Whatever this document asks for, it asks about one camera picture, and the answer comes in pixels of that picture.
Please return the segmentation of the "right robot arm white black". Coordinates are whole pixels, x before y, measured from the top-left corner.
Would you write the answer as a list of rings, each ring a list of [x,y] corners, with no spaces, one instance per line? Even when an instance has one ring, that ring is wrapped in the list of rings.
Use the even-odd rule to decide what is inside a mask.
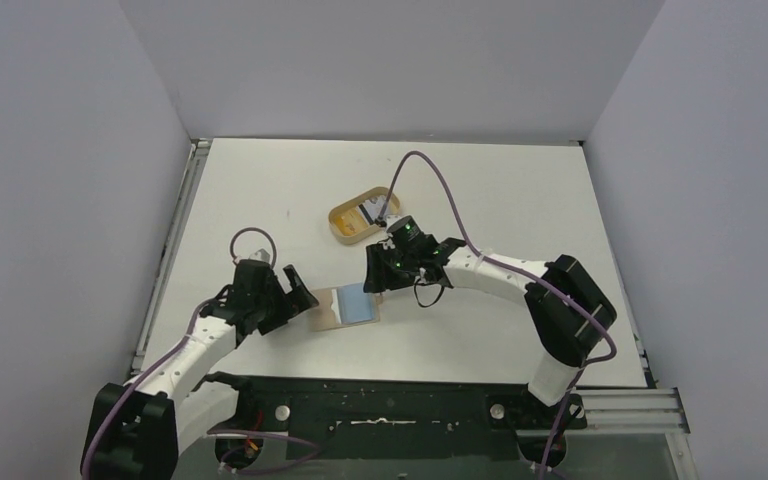
[[[364,290],[380,294],[437,285],[470,289],[527,308],[544,354],[522,400],[525,419],[546,427],[562,412],[562,398],[595,359],[600,342],[612,359],[617,348],[608,333],[614,305],[574,257],[534,262],[485,253],[458,238],[437,240],[406,215],[390,221],[385,239],[366,246]]]

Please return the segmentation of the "beige leather card holder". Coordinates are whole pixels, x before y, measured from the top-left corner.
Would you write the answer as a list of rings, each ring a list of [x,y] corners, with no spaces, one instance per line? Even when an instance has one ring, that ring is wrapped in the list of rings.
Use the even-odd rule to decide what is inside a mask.
[[[332,311],[332,290],[337,287],[323,288],[313,290],[312,293],[319,300],[319,306],[313,308],[307,312],[308,325],[313,332],[324,332],[328,330],[344,329],[349,327],[357,327],[367,324],[376,323],[380,320],[380,306],[383,303],[383,297],[381,294],[373,294],[376,297],[378,304],[378,320],[375,322],[354,325],[354,326],[338,326],[336,323],[334,312]]]

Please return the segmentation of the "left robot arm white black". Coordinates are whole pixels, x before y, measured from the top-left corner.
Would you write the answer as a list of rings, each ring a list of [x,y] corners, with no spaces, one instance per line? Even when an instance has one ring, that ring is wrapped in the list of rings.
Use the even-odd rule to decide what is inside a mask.
[[[215,424],[243,429],[253,422],[257,404],[250,395],[231,389],[202,400],[192,392],[252,333],[266,335],[318,307],[296,269],[283,271],[288,290],[270,262],[238,261],[231,283],[197,305],[169,351],[128,382],[98,392],[81,478],[169,479],[180,453]]]

